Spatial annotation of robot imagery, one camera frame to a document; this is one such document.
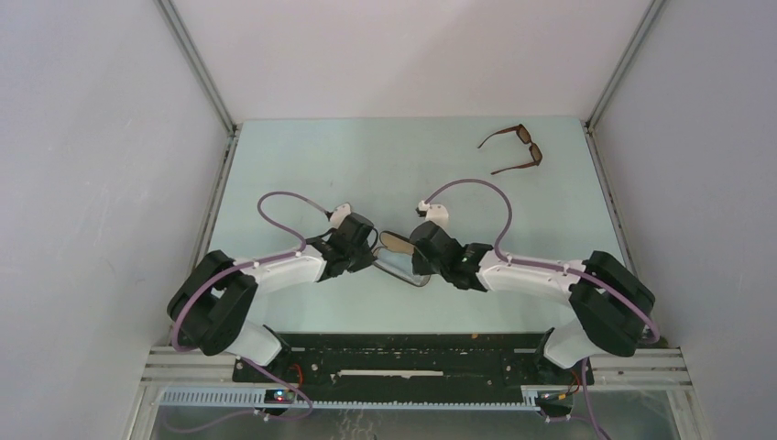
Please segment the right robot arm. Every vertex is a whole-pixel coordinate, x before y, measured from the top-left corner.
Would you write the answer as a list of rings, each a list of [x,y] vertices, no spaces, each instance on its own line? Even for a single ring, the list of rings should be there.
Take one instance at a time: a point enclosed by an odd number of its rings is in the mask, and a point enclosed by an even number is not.
[[[655,304],[650,290],[603,251],[570,261],[501,255],[489,244],[463,245],[431,221],[412,231],[410,243],[416,274],[439,275],[459,290],[525,294],[573,311],[569,323],[546,333],[532,360],[546,383],[593,355],[632,357]]]

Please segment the black glasses case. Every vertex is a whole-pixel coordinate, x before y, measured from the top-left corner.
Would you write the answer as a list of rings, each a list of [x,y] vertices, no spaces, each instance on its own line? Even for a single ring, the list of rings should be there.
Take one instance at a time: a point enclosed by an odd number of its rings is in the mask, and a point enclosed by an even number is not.
[[[378,245],[372,251],[373,266],[411,286],[424,287],[431,276],[416,274],[413,271],[414,250],[415,247],[406,237],[391,231],[382,231],[378,234]]]

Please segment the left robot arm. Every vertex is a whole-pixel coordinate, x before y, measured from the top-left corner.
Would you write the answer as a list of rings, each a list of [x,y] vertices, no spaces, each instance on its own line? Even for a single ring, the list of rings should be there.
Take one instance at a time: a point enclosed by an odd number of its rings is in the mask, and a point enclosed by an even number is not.
[[[249,319],[255,299],[368,268],[375,259],[369,242],[374,229],[350,213],[335,218],[325,234],[305,239],[302,250],[245,261],[221,250],[207,253],[168,304],[172,346],[246,358],[265,380],[282,380],[290,369],[289,347],[267,324]]]

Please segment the brown sunglasses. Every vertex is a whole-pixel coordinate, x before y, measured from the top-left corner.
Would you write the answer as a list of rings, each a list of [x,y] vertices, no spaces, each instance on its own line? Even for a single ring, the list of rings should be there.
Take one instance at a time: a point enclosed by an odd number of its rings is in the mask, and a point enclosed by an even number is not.
[[[523,124],[508,126],[488,134],[477,146],[482,149],[489,141],[496,137],[510,135],[516,139],[514,142],[515,150],[522,153],[523,162],[510,166],[503,166],[490,172],[491,176],[496,176],[506,171],[527,170],[538,168],[543,162],[543,153],[537,142],[533,139],[529,129]]]

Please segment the light blue cleaning cloth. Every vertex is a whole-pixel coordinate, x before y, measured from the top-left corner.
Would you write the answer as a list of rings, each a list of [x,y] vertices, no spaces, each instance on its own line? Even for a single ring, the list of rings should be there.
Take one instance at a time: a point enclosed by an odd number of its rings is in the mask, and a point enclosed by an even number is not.
[[[412,256],[381,248],[376,255],[375,265],[387,273],[412,284],[418,284],[421,276],[413,272]]]

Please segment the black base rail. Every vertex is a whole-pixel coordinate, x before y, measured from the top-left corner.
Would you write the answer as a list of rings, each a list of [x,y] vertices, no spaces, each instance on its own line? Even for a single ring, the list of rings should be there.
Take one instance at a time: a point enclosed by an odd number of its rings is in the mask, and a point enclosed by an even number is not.
[[[319,403],[520,404],[524,389],[576,391],[593,375],[542,357],[545,334],[284,333],[268,372]]]

